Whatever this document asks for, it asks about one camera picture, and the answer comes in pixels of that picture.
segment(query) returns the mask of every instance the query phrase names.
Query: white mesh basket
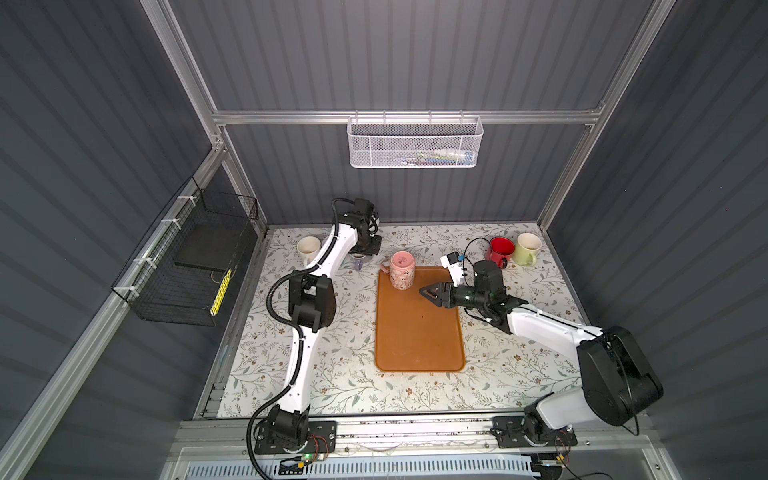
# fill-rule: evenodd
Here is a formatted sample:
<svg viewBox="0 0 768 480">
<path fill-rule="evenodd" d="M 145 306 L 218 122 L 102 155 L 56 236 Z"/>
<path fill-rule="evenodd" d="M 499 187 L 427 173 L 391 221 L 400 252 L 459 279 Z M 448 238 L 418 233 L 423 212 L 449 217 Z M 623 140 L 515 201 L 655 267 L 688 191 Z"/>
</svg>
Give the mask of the white mesh basket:
<svg viewBox="0 0 768 480">
<path fill-rule="evenodd" d="M 355 168 L 471 168 L 482 132 L 480 117 L 350 117 L 349 163 Z"/>
</svg>

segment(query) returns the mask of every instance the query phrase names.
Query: wire basket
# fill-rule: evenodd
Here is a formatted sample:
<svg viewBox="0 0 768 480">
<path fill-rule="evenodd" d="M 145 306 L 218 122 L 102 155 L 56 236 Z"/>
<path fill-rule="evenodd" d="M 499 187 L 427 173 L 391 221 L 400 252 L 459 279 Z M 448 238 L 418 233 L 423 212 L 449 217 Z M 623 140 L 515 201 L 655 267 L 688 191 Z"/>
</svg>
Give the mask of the wire basket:
<svg viewBox="0 0 768 480">
<path fill-rule="evenodd" d="M 350 117 L 349 163 L 355 168 L 472 168 L 480 117 L 381 115 Z"/>
<path fill-rule="evenodd" d="M 175 218 L 161 221 L 164 232 L 146 255 L 135 258 L 134 252 L 123 269 L 139 263 L 134 279 L 112 290 L 143 320 L 215 326 L 216 317 L 228 319 L 233 308 L 258 240 L 257 219 L 255 198 L 198 189 Z M 226 251 L 217 250 L 225 267 L 180 261 L 187 242 L 203 230 L 214 239 L 227 236 Z"/>
</svg>

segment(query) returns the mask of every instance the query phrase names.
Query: black wire basket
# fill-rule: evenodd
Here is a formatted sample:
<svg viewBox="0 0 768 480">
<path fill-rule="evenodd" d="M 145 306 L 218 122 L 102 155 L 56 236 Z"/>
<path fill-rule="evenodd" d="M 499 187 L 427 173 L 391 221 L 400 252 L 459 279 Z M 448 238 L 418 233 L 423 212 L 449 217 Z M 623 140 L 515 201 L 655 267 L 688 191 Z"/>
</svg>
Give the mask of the black wire basket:
<svg viewBox="0 0 768 480">
<path fill-rule="evenodd" d="M 133 281 L 112 290 L 141 318 L 153 322 L 215 326 L 226 322 L 256 248 L 258 206 L 253 197 L 197 189 L 154 247 L 126 263 Z"/>
</svg>

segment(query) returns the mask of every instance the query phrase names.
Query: table surface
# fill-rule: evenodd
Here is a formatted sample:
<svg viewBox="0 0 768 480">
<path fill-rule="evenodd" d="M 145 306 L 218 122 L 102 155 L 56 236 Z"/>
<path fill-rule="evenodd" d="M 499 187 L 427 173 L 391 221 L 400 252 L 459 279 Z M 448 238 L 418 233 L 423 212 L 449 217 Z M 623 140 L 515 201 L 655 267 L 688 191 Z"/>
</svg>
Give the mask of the table surface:
<svg viewBox="0 0 768 480">
<path fill-rule="evenodd" d="M 535 223 L 487 223 L 382 227 L 379 255 L 361 271 L 347 257 L 333 279 L 336 318 L 320 340 L 313 364 L 312 414 L 453 411 L 521 407 L 549 392 L 580 383 L 578 366 L 532 340 L 509 336 L 461 310 L 466 366 L 457 373 L 385 373 L 376 368 L 376 279 L 385 256 L 407 250 L 420 266 L 439 265 L 441 256 L 463 252 L 475 237 L 508 237 L 541 232 Z M 270 318 L 264 298 L 286 272 L 300 267 L 296 242 L 323 238 L 329 229 L 277 229 L 246 321 L 219 409 L 220 418 L 247 417 L 283 387 L 290 351 L 290 329 Z M 487 249 L 474 242 L 468 260 Z M 504 270 L 508 292 L 565 319 L 581 316 L 545 243 L 533 267 L 513 263 Z M 274 298 L 287 311 L 287 286 Z"/>
</svg>

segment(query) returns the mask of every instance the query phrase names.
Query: pink mug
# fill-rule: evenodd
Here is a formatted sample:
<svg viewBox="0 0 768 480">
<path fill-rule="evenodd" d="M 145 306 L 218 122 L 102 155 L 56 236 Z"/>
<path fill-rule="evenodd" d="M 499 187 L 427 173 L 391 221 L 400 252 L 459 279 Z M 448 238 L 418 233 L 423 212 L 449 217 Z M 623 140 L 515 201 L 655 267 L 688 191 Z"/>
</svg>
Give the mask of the pink mug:
<svg viewBox="0 0 768 480">
<path fill-rule="evenodd" d="M 397 290 L 407 290 L 413 286 L 416 260 L 410 253 L 405 251 L 395 253 L 389 261 L 389 267 L 382 264 L 381 269 L 389 275 L 389 281 Z"/>
</svg>

